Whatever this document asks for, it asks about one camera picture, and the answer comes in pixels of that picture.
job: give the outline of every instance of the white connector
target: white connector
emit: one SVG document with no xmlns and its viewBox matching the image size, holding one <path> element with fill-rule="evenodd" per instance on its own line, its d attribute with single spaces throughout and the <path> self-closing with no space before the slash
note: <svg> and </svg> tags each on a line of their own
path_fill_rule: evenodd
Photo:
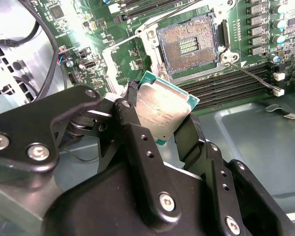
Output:
<svg viewBox="0 0 295 236">
<path fill-rule="evenodd" d="M 276 81 L 285 80 L 285 73 L 273 73 L 273 77 Z"/>
<path fill-rule="evenodd" d="M 285 90 L 281 89 L 280 91 L 277 91 L 277 90 L 273 89 L 273 93 L 274 93 L 274 96 L 280 97 L 280 96 L 283 96 L 285 94 Z"/>
</svg>

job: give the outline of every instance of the black cable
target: black cable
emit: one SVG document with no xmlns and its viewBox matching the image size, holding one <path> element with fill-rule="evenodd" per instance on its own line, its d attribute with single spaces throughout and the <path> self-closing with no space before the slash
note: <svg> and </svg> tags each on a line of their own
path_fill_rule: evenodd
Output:
<svg viewBox="0 0 295 236">
<path fill-rule="evenodd" d="M 81 162 L 84 162 L 84 163 L 92 163 L 92 162 L 95 162 L 98 160 L 98 157 L 94 158 L 94 159 L 91 159 L 91 160 L 84 160 L 80 157 L 78 157 L 76 154 L 74 154 L 73 152 L 71 152 L 69 149 L 67 148 L 64 148 L 63 149 L 66 153 L 70 154 L 71 156 L 73 156 L 74 158 L 78 159 L 79 161 Z"/>
<path fill-rule="evenodd" d="M 0 44 L 4 44 L 4 45 L 9 46 L 9 47 L 18 47 L 21 44 L 27 43 L 30 40 L 32 40 L 34 38 L 34 36 L 37 34 L 38 29 L 39 29 L 39 23 L 36 21 L 35 25 L 34 25 L 34 28 L 29 33 L 29 35 L 26 36 L 25 38 L 23 38 L 23 39 L 21 39 L 19 41 L 16 41 L 16 40 L 13 40 L 13 39 L 1 39 Z"/>
<path fill-rule="evenodd" d="M 42 27 L 42 29 L 44 30 L 44 32 L 46 33 L 52 48 L 53 48 L 53 57 L 51 59 L 51 63 L 50 63 L 50 67 L 49 70 L 47 72 L 46 75 L 46 79 L 37 95 L 37 97 L 35 98 L 34 101 L 37 101 L 41 98 L 44 98 L 51 86 L 51 83 L 54 79 L 54 74 L 55 74 L 55 69 L 57 66 L 57 61 L 58 61 L 58 44 L 57 41 L 54 37 L 54 35 L 51 33 L 50 29 L 47 27 L 47 25 L 44 23 L 44 21 L 37 15 L 36 11 L 32 8 L 31 4 L 29 2 L 27 2 L 26 0 L 18 0 L 20 2 L 20 4 L 22 4 L 22 6 L 24 6 L 24 8 L 26 10 L 28 10 L 30 12 L 30 14 L 35 18 L 35 20 L 39 23 L 39 25 Z"/>
<path fill-rule="evenodd" d="M 265 106 L 266 108 L 265 108 L 265 110 L 267 111 L 267 112 L 276 112 L 277 114 L 279 114 L 279 115 L 282 115 L 282 116 L 284 116 L 285 118 L 288 118 L 288 119 L 295 119 L 295 114 L 292 114 L 292 113 L 290 113 L 290 112 L 287 112 L 287 111 L 285 111 L 280 105 L 278 105 L 278 104 L 270 104 L 270 103 L 268 103 L 268 102 L 266 102 L 266 101 L 258 101 L 257 102 L 258 104 L 261 104 L 261 105 L 263 105 L 263 106 Z"/>
<path fill-rule="evenodd" d="M 24 83 L 25 85 L 27 85 L 28 87 L 30 87 L 31 90 L 33 90 L 33 92 L 35 93 L 35 95 L 38 95 L 38 91 L 34 88 L 33 85 L 31 85 L 27 80 L 21 78 L 21 77 L 17 77 L 17 76 L 13 76 L 13 78 L 15 80 L 21 81 L 22 83 Z"/>
</svg>

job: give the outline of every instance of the green circuit board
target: green circuit board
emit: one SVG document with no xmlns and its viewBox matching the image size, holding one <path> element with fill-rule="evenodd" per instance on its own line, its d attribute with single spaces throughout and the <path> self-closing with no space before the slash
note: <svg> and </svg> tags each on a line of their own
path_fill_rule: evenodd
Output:
<svg viewBox="0 0 295 236">
<path fill-rule="evenodd" d="M 112 90 L 107 83 L 108 67 L 102 55 L 103 50 L 133 36 L 135 30 L 147 20 L 187 6 L 193 1 L 112 0 L 109 4 L 104 3 L 103 0 L 32 0 L 30 2 L 56 37 L 60 52 L 59 63 L 66 68 L 71 83 L 73 85 L 85 84 L 104 95 Z M 280 72 L 286 73 L 286 78 L 283 83 L 281 82 L 280 87 L 284 88 L 286 92 L 294 91 L 295 0 L 226 0 L 223 4 L 230 4 L 230 2 L 232 8 L 226 13 L 224 19 L 228 26 L 230 50 L 239 55 L 236 65 L 247 69 L 254 68 L 269 63 L 272 55 L 278 56 L 276 60 L 280 58 L 279 61 L 273 62 L 273 64 L 281 66 Z M 274 14 L 273 8 L 278 4 L 292 5 L 292 7 L 285 14 Z M 218 15 L 219 13 L 214 11 L 211 6 L 204 4 L 201 7 L 161 20 L 158 22 L 157 30 L 170 28 L 175 24 L 188 24 L 189 21 L 197 17 Z M 252 26 L 252 18 L 257 16 L 259 16 L 260 22 Z M 286 22 L 287 25 L 284 29 L 275 29 L 273 24 L 277 20 Z M 262 33 L 252 36 L 251 29 L 260 26 L 263 27 Z M 225 29 L 221 31 L 220 28 L 217 28 L 216 32 L 219 33 L 216 37 L 220 37 L 220 41 L 225 43 L 225 34 L 224 39 L 222 35 L 225 33 Z M 273 38 L 276 35 L 285 36 L 285 43 L 274 43 Z M 251 45 L 251 40 L 260 36 L 263 38 L 258 39 L 260 40 L 259 44 Z M 140 80 L 145 71 L 150 70 L 151 67 L 151 58 L 146 55 L 140 38 L 134 38 L 114 48 L 111 57 L 118 71 L 116 80 L 122 86 L 126 86 L 129 81 Z M 201 66 L 186 67 L 184 71 L 174 73 L 172 81 L 175 82 L 178 79 L 178 82 L 175 83 L 177 86 L 186 88 L 185 90 L 191 94 L 196 91 L 194 95 L 197 96 L 202 89 L 197 84 L 198 82 L 225 75 L 232 76 L 232 72 L 236 70 L 231 66 L 225 66 L 222 70 L 191 77 L 191 79 L 181 82 L 179 82 L 179 78 L 206 72 L 215 68 L 216 65 L 216 61 L 214 61 Z M 274 83 L 271 75 L 267 79 L 269 83 Z M 251 96 L 248 97 L 241 95 L 233 100 L 228 99 L 227 96 L 221 97 L 220 102 L 212 103 L 212 106 L 204 106 L 201 110 L 209 112 L 229 107 L 230 102 L 238 104 L 239 100 L 247 102 L 254 100 L 254 97 L 259 99 L 266 94 L 271 96 L 270 91 L 258 89 L 258 92 L 251 93 Z"/>
</svg>

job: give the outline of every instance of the cable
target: cable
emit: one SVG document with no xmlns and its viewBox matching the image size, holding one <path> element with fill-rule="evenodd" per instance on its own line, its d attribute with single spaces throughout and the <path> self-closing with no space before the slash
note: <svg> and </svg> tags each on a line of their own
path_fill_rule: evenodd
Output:
<svg viewBox="0 0 295 236">
<path fill-rule="evenodd" d="M 267 87 L 268 89 L 274 89 L 276 91 L 281 91 L 281 89 L 277 86 L 272 86 L 270 84 L 268 84 L 266 81 L 264 81 L 263 79 L 261 79 L 260 77 L 250 73 L 249 71 L 245 70 L 244 68 L 238 67 L 235 64 L 230 62 L 230 65 L 235 67 L 237 70 L 240 70 L 242 72 L 244 72 L 245 74 L 251 76 L 252 78 L 255 78 L 256 80 L 258 80 L 263 86 Z"/>
<path fill-rule="evenodd" d="M 13 78 L 15 80 L 21 81 L 22 83 L 24 83 L 25 85 L 27 85 L 28 87 L 30 87 L 31 90 L 33 90 L 33 92 L 35 93 L 35 95 L 38 95 L 38 91 L 34 88 L 33 85 L 31 85 L 27 80 L 21 78 L 21 77 L 17 77 L 17 76 L 13 76 Z"/>
<path fill-rule="evenodd" d="M 27 43 L 30 40 L 32 40 L 34 38 L 34 36 L 37 34 L 38 29 L 39 29 L 39 23 L 36 21 L 35 25 L 34 25 L 34 28 L 29 33 L 29 35 L 26 36 L 25 38 L 23 38 L 23 39 L 21 39 L 19 41 L 16 41 L 16 40 L 13 40 L 13 39 L 1 39 L 0 44 L 4 44 L 4 45 L 9 46 L 9 47 L 18 47 L 21 44 Z"/>
<path fill-rule="evenodd" d="M 94 159 L 91 159 L 91 160 L 84 160 L 80 157 L 78 157 L 76 154 L 74 154 L 73 152 L 71 152 L 69 149 L 67 148 L 64 148 L 63 149 L 66 153 L 70 154 L 71 156 L 73 156 L 74 158 L 78 159 L 79 161 L 81 162 L 84 162 L 84 163 L 92 163 L 92 162 L 96 162 L 98 161 L 98 157 L 94 158 Z"/>
<path fill-rule="evenodd" d="M 35 18 L 35 20 L 42 27 L 42 29 L 44 30 L 44 32 L 46 33 L 46 35 L 49 39 L 49 41 L 52 45 L 53 51 L 54 51 L 53 57 L 51 59 L 50 67 L 49 67 L 49 70 L 46 75 L 46 79 L 45 79 L 37 97 L 34 100 L 34 101 L 37 101 L 41 98 L 44 98 L 47 95 L 47 93 L 50 89 L 50 86 L 52 84 L 52 81 L 54 79 L 55 69 L 56 69 L 57 61 L 58 61 L 58 53 L 59 53 L 58 44 L 57 44 L 57 41 L 56 41 L 54 35 L 51 33 L 50 29 L 47 27 L 47 25 L 44 23 L 44 21 L 37 15 L 37 13 L 32 8 L 30 3 L 28 3 L 26 0 L 18 0 L 18 1 L 20 2 L 20 4 L 22 4 L 22 6 L 26 10 L 28 10 L 30 12 L 30 14 Z"/>
<path fill-rule="evenodd" d="M 276 112 L 279 115 L 282 115 L 284 118 L 287 119 L 295 119 L 295 114 L 285 111 L 280 105 L 278 104 L 270 104 L 266 101 L 258 101 L 258 104 L 265 106 L 266 112 Z"/>
</svg>

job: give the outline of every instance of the motherboard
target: motherboard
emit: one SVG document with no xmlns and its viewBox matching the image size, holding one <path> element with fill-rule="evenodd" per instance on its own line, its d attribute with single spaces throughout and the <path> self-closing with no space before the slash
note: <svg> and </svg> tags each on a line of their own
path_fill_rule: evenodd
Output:
<svg viewBox="0 0 295 236">
<path fill-rule="evenodd" d="M 146 71 L 199 98 L 198 114 L 295 91 L 295 0 L 30 2 L 72 85 L 101 95 Z"/>
</svg>

